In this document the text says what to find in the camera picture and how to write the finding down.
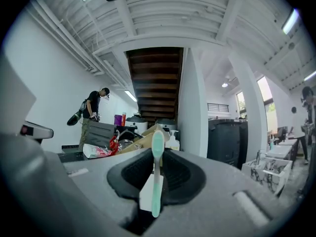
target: white container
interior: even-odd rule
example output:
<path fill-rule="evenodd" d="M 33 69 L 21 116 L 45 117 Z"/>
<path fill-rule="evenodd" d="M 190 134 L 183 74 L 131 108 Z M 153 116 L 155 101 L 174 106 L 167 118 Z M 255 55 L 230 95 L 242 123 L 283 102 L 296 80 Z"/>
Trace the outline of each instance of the white container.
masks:
<path fill-rule="evenodd" d="M 135 132 L 142 134 L 148 128 L 148 122 L 144 118 L 133 116 L 126 119 L 125 126 L 137 127 Z"/>
<path fill-rule="evenodd" d="M 166 148 L 170 148 L 173 150 L 180 150 L 180 142 L 176 140 L 176 137 L 174 136 L 174 132 L 177 132 L 176 130 L 171 130 L 171 136 L 170 139 L 165 143 Z"/>

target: sink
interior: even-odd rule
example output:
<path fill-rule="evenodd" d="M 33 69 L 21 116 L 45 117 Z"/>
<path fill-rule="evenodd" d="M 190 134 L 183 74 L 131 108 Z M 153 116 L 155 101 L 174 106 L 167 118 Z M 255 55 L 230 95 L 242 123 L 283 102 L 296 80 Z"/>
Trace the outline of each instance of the sink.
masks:
<path fill-rule="evenodd" d="M 244 163 L 241 171 L 279 196 L 290 175 L 291 165 L 291 160 L 262 157 L 258 165 L 256 159 Z"/>

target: khaki pants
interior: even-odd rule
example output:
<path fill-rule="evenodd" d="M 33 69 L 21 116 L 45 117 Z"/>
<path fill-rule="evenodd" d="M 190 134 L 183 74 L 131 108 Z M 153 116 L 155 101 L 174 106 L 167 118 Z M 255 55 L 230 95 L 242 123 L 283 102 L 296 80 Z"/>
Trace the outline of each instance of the khaki pants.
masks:
<path fill-rule="evenodd" d="M 84 118 L 82 122 L 82 128 L 81 128 L 81 138 L 79 142 L 79 150 L 83 150 L 83 145 L 85 144 L 85 141 L 87 140 L 87 134 L 88 134 L 88 125 L 90 123 L 90 119 Z"/>

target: man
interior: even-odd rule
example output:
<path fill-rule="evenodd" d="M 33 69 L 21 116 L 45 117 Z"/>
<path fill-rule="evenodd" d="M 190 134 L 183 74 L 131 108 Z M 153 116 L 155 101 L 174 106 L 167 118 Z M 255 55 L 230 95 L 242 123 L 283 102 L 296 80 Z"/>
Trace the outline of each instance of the man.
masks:
<path fill-rule="evenodd" d="M 301 142 L 302 148 L 303 148 L 303 152 L 304 152 L 304 157 L 305 157 L 304 164 L 308 164 L 305 133 L 302 131 L 301 123 L 300 123 L 300 120 L 299 120 L 299 116 L 296 113 L 296 107 L 292 107 L 292 113 L 293 113 L 292 127 L 291 127 L 291 130 L 290 130 L 289 134 L 293 133 L 294 134 L 294 138 L 298 140 L 298 142 L 295 144 L 295 149 L 294 150 L 297 153 L 298 144 L 299 144 L 299 142 Z"/>
<path fill-rule="evenodd" d="M 89 123 L 93 121 L 98 121 L 97 117 L 99 112 L 99 103 L 101 97 L 109 97 L 110 90 L 108 88 L 103 88 L 99 92 L 93 91 L 90 93 L 86 101 L 86 108 L 83 110 L 82 117 L 82 128 L 81 128 L 81 138 L 79 143 L 79 150 L 83 150 L 83 145 L 85 144 L 87 138 L 87 130 Z"/>
<path fill-rule="evenodd" d="M 313 127 L 312 106 L 309 105 L 306 101 L 304 101 L 303 107 L 307 111 L 307 114 L 308 114 L 308 117 L 305 119 L 305 125 L 308 127 L 308 141 L 307 141 L 307 145 L 310 146 L 312 144 L 311 130 L 312 130 L 312 127 Z"/>
<path fill-rule="evenodd" d="M 313 145 L 312 145 L 312 152 L 311 152 L 311 164 L 308 169 L 308 176 L 305 183 L 304 188 L 302 189 L 302 195 L 299 198 L 303 198 L 306 196 L 308 191 L 313 185 L 314 179 L 316 177 L 316 146 L 315 146 L 315 123 L 316 123 L 316 98 L 314 96 L 314 92 L 312 89 L 308 86 L 304 87 L 302 90 L 302 96 L 303 100 L 306 101 L 308 105 L 311 105 L 311 113 L 312 114 L 312 122 L 313 122 L 313 129 L 312 129 L 312 139 L 313 139 Z"/>

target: spray bottle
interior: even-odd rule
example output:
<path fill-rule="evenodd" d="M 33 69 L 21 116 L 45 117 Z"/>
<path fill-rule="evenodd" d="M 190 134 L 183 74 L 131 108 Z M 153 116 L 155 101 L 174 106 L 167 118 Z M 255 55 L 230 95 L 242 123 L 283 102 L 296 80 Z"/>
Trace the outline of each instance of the spray bottle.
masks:
<path fill-rule="evenodd" d="M 270 135 L 270 150 L 272 150 L 273 146 L 274 146 L 274 139 L 272 135 Z"/>
<path fill-rule="evenodd" d="M 180 142 L 176 140 L 176 137 L 174 136 L 175 132 L 178 132 L 176 130 L 171 130 L 171 136 L 170 139 L 165 143 L 166 148 L 171 148 L 173 150 L 180 150 Z"/>

